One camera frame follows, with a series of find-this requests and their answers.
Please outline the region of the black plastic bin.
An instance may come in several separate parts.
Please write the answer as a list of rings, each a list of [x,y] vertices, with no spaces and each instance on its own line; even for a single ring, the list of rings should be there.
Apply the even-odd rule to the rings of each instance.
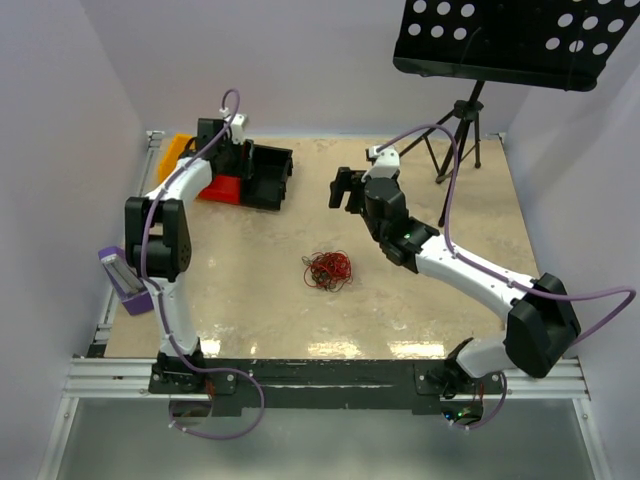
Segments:
[[[251,162],[251,175],[242,183],[241,205],[279,211],[286,198],[288,179],[293,174],[293,151],[255,145]]]

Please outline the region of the red plastic bin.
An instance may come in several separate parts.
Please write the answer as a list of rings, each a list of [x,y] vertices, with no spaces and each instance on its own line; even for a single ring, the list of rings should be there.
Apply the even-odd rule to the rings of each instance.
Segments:
[[[217,175],[198,197],[206,201],[240,205],[242,184],[243,181],[239,177]]]

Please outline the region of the yellow plastic bin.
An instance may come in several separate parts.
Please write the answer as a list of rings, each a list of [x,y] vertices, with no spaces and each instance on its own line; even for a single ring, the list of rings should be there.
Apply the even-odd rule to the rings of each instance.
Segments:
[[[191,138],[191,135],[184,133],[178,133],[172,137],[156,170],[158,184],[164,182],[176,168],[179,156]]]

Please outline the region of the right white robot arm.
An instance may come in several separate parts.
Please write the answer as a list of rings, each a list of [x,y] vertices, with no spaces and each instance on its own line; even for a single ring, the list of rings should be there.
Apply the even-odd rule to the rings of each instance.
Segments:
[[[436,378],[445,397],[469,392],[485,375],[511,368],[544,378],[580,335],[560,279],[505,271],[507,280],[500,282],[491,275],[495,264],[447,245],[436,228],[412,217],[395,178],[341,167],[330,184],[329,205],[360,215],[393,264],[454,287],[504,321],[504,333],[466,339],[448,354]]]

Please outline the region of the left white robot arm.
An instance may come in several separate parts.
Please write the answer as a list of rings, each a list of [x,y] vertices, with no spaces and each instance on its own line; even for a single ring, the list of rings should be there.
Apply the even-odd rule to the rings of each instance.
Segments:
[[[236,389],[250,374],[236,368],[209,367],[191,319],[186,272],[192,258],[187,209],[215,178],[221,147],[231,141],[233,117],[206,120],[196,152],[179,160],[169,176],[144,196],[125,202],[127,263],[148,289],[159,324],[159,352],[151,367],[154,394],[222,392]]]

